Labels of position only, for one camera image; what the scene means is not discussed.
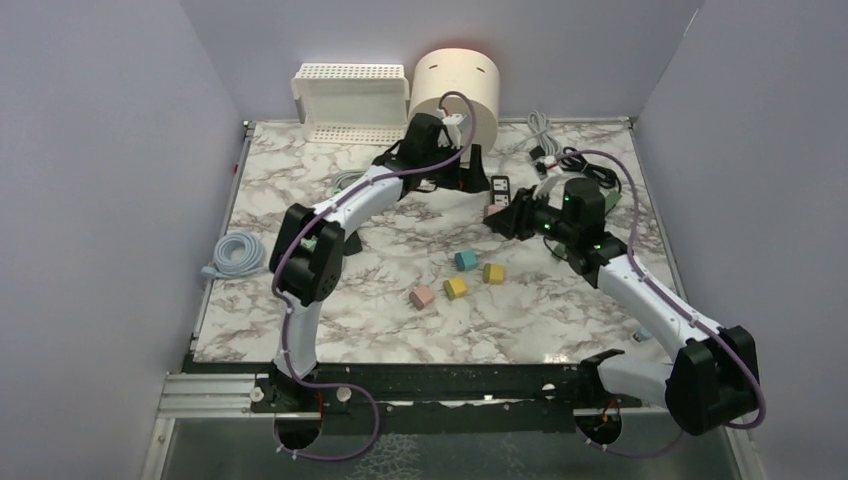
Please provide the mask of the pink USB plug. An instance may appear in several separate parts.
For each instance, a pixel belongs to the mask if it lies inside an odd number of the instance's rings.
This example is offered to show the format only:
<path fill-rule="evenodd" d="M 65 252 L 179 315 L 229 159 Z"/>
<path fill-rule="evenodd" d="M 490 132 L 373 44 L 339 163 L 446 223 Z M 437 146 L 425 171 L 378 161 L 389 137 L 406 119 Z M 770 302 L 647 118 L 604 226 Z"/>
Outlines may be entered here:
<path fill-rule="evenodd" d="M 483 218 L 486 219 L 492 215 L 495 215 L 505 209 L 504 205 L 498 204 L 489 204 L 483 209 Z"/>
<path fill-rule="evenodd" d="M 409 292 L 409 300 L 411 304 L 417 310 L 423 310 L 432 304 L 435 300 L 435 294 L 433 290 L 426 286 L 420 285 Z"/>

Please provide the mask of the teal USB plug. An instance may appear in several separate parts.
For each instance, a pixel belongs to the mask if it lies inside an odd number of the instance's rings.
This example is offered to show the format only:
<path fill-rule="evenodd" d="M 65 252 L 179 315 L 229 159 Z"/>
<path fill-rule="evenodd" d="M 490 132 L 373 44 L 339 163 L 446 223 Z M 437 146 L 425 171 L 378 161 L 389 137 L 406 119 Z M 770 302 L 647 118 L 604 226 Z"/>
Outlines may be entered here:
<path fill-rule="evenodd" d="M 463 250 L 454 254 L 454 262 L 458 271 L 466 272 L 474 270 L 479 262 L 473 250 Z"/>

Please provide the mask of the yellow USB plug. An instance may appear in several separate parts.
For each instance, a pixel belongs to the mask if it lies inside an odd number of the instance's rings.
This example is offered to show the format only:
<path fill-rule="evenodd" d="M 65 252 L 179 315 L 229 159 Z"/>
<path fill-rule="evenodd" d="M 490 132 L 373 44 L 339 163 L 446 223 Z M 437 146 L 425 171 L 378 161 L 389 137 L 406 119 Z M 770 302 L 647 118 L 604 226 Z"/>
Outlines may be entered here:
<path fill-rule="evenodd" d="M 451 301 L 464 297 L 468 293 L 468 287 L 462 277 L 452 277 L 443 282 L 443 290 Z"/>
<path fill-rule="evenodd" d="M 491 285 L 500 285 L 505 281 L 505 267 L 501 264 L 486 263 L 483 267 L 483 282 Z"/>

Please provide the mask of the green power strip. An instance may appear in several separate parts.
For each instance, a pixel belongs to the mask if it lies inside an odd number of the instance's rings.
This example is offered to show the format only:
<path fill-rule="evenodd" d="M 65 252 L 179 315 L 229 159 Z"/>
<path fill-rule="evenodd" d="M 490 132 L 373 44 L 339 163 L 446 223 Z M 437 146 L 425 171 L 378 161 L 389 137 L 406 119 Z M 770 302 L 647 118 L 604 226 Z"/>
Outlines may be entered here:
<path fill-rule="evenodd" d="M 625 244 L 607 230 L 605 211 L 606 197 L 595 183 L 574 179 L 565 184 L 551 233 L 564 259 L 582 266 L 603 265 L 625 252 Z"/>

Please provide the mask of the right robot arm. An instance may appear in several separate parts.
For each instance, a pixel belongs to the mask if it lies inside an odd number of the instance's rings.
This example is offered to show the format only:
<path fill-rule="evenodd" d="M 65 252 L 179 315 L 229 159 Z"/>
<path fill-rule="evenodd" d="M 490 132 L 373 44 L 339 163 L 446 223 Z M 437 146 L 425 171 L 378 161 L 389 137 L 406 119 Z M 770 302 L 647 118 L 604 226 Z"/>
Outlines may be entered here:
<path fill-rule="evenodd" d="M 563 244 L 571 269 L 624 306 L 671 359 L 644 361 L 618 350 L 596 355 L 581 364 L 579 398 L 592 407 L 616 394 L 638 398 L 667 409 L 690 435 L 735 428 L 749 413 L 758 426 L 765 400 L 752 335 L 702 315 L 647 271 L 632 246 L 607 231 L 605 197 L 596 182 L 568 180 L 559 208 L 550 205 L 550 190 L 547 183 L 521 188 L 483 222 L 509 240 L 541 235 Z"/>

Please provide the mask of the black strip with pink plugs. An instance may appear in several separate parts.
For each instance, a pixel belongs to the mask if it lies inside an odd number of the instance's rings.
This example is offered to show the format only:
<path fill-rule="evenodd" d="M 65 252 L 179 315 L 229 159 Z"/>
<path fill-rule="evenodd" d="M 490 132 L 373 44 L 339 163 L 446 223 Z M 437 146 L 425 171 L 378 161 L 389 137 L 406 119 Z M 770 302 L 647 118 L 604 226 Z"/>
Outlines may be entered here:
<path fill-rule="evenodd" d="M 511 201 L 511 181 L 506 175 L 490 177 L 490 205 L 507 207 Z"/>

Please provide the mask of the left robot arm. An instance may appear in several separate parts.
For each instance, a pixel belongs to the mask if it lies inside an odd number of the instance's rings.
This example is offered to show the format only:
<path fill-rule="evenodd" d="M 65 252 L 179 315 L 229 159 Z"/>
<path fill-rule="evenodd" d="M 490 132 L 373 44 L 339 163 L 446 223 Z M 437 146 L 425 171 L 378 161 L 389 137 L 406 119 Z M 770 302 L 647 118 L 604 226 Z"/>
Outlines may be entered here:
<path fill-rule="evenodd" d="M 272 292 L 285 304 L 274 359 L 284 374 L 275 393 L 285 407 L 298 411 L 313 401 L 315 386 L 306 376 L 317 365 L 320 311 L 340 280 L 348 238 L 424 181 L 464 193 L 489 189 L 473 133 L 469 114 L 418 113 L 404 137 L 351 185 L 313 207 L 294 204 L 286 211 L 269 263 Z"/>

